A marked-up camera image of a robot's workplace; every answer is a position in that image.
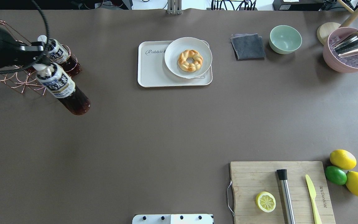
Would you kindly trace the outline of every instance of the cloth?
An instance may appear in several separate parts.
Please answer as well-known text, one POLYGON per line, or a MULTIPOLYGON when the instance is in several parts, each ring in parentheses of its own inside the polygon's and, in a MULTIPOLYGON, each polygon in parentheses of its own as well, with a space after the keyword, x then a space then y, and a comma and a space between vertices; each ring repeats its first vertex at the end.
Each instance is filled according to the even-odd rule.
POLYGON ((237 60, 264 58, 262 37, 258 34, 233 34, 230 38, 237 60))

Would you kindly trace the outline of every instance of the pink bowl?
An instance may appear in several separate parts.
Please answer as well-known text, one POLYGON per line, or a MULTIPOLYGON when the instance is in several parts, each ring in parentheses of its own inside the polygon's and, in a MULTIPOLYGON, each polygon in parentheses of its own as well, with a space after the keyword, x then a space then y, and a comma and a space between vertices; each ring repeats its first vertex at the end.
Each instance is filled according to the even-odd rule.
POLYGON ((324 61, 327 63, 327 65, 334 69, 335 71, 342 72, 342 73, 352 73, 352 72, 358 72, 358 68, 346 65, 342 63, 340 60, 338 60, 332 51, 329 48, 329 44, 334 44, 333 41, 330 41, 332 37, 338 36, 339 38, 347 37, 349 34, 353 33, 354 31, 358 31, 356 28, 351 27, 341 27, 336 30, 334 30, 329 36, 328 36, 328 42, 326 41, 323 48, 323 57, 324 61))

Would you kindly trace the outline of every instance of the black muddler tip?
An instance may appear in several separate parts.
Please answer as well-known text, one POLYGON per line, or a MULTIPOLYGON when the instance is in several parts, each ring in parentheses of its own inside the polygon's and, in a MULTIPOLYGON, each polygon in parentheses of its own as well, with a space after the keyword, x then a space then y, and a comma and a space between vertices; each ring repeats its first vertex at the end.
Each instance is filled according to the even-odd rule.
POLYGON ((277 175, 279 180, 287 180, 287 169, 278 169, 277 175))

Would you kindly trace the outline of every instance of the mint green bowl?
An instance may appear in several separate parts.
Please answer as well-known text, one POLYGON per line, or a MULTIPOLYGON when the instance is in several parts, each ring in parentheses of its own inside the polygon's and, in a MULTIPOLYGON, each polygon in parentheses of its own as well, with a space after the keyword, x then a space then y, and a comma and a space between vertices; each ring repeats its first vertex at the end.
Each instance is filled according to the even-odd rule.
POLYGON ((270 31, 269 44, 273 51, 286 55, 301 46, 302 37, 293 27, 280 25, 270 31))

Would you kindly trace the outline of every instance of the wooden cutting board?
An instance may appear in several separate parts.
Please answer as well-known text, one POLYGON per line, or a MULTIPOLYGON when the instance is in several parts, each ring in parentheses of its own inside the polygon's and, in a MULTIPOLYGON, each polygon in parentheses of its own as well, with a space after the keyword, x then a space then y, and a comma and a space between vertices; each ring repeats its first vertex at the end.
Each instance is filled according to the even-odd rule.
POLYGON ((277 169, 287 169, 288 186, 297 224, 314 224, 306 174, 310 176, 317 192, 316 204, 322 223, 335 224, 321 161, 231 162, 235 224, 285 224, 277 169), (255 198, 261 191, 270 192, 275 197, 274 211, 266 213, 256 206, 255 198))

